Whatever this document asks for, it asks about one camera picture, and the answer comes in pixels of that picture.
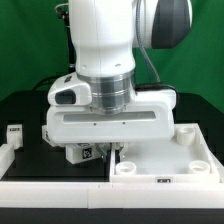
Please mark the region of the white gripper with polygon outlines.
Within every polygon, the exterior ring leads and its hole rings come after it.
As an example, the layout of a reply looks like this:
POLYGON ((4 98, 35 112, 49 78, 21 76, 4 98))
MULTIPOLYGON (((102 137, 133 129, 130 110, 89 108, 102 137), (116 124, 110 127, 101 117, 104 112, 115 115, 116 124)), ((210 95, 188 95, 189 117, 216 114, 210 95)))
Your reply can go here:
POLYGON ((121 159, 129 144, 174 136, 174 89, 156 84, 133 88, 130 73, 85 77, 76 73, 58 78, 48 93, 47 132, 56 144, 96 143, 103 160, 110 145, 121 159))

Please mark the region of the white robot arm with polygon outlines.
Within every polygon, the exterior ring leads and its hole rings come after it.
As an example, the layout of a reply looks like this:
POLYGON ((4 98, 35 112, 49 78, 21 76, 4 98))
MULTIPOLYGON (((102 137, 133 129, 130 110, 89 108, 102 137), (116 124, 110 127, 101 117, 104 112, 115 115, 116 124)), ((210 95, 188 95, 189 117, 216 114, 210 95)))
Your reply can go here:
POLYGON ((75 72, 48 93, 46 140, 79 163, 129 142, 170 139, 176 93, 160 81, 134 84, 132 50, 167 49, 192 24, 190 0, 69 0, 75 72))

